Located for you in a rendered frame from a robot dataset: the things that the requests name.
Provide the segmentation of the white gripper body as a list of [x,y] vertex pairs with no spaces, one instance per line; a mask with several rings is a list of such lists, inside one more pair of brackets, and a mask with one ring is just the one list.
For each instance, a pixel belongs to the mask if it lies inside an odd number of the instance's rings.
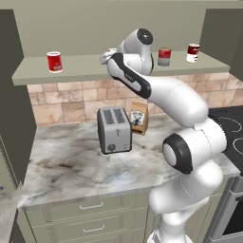
[[100,58],[99,58],[100,63],[102,65],[106,65],[108,63],[109,59],[111,58],[111,56],[113,54],[117,53],[117,52],[118,52],[118,50],[116,48],[110,48],[110,49],[108,49],[105,53],[103,53],[100,56]]

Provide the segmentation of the silver two-slot toaster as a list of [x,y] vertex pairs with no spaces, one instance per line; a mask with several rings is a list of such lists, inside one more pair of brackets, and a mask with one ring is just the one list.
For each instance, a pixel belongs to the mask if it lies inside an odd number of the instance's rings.
[[132,150],[132,127],[123,107],[99,108],[97,124],[101,150],[105,155]]

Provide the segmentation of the dark olive cabinet door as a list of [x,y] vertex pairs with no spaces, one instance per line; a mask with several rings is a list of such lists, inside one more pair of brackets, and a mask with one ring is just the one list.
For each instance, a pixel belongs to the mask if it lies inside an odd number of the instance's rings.
[[12,9],[0,9],[0,159],[3,175],[17,186],[24,182],[36,132],[27,86],[13,84],[13,73],[24,59]]
[[200,51],[231,66],[243,29],[243,9],[206,9]]

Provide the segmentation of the red can with white label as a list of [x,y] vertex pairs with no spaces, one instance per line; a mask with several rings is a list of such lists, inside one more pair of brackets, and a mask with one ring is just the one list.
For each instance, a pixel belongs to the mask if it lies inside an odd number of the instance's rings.
[[48,52],[47,62],[50,72],[59,73],[63,71],[61,53],[59,51]]

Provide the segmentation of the red and grey can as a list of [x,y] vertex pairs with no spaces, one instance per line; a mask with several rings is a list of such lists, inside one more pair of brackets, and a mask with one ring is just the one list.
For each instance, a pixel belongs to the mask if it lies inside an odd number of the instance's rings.
[[170,64],[171,50],[169,48],[160,48],[158,56],[158,65],[168,66]]

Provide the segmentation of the brown paper bag with label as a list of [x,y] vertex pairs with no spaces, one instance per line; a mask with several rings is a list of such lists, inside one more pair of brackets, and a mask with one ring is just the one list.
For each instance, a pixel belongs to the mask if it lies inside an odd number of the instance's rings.
[[130,121],[134,131],[145,135],[148,127],[148,105],[132,102]]

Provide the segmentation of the red and white can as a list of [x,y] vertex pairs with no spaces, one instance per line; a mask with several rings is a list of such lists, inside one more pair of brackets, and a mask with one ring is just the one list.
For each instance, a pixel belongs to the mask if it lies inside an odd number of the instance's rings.
[[195,63],[197,61],[199,48],[200,48],[199,44],[190,44],[188,46],[187,57],[186,57],[187,62]]

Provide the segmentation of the black hob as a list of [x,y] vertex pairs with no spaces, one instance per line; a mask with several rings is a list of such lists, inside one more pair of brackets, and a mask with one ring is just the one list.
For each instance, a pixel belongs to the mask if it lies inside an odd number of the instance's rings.
[[224,155],[243,176],[243,105],[211,108],[209,117],[216,119],[226,131],[228,141]]

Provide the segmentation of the olive drawer front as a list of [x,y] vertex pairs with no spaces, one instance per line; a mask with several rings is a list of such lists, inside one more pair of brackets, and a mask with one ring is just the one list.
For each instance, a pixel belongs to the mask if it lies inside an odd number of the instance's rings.
[[[54,242],[63,242],[99,234],[143,229],[145,227],[146,215],[146,208],[138,208],[135,210],[72,219],[65,222],[47,224],[46,226],[36,226],[33,228],[33,231],[36,236],[47,233]],[[105,228],[102,231],[89,234],[83,232],[83,228],[87,230],[100,228],[103,224]]]
[[104,236],[92,236],[81,239],[68,240],[62,243],[143,243],[144,229],[107,234]]
[[[146,193],[135,193],[121,196],[93,197],[85,201],[60,202],[54,205],[37,206],[36,208],[27,209],[27,215],[31,223],[39,225],[41,223],[61,221],[87,215],[146,207],[148,205],[146,196]],[[100,204],[101,201],[103,201],[101,208],[83,211],[79,208],[80,204],[85,207]]]

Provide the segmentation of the silver oven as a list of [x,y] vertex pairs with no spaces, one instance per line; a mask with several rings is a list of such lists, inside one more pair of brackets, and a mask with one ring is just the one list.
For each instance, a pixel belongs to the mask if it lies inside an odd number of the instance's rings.
[[243,243],[243,176],[228,180],[203,243]]

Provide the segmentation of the olive wall cabinet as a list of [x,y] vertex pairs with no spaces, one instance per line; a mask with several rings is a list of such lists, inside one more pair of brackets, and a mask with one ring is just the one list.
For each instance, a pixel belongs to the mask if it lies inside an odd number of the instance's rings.
[[[16,85],[107,80],[99,57],[132,31],[146,28],[152,50],[169,47],[171,65],[155,75],[226,72],[202,54],[195,65],[184,60],[187,46],[199,43],[206,9],[243,9],[241,0],[14,0],[13,11],[24,59],[12,78]],[[49,71],[47,53],[61,53],[63,71]]]

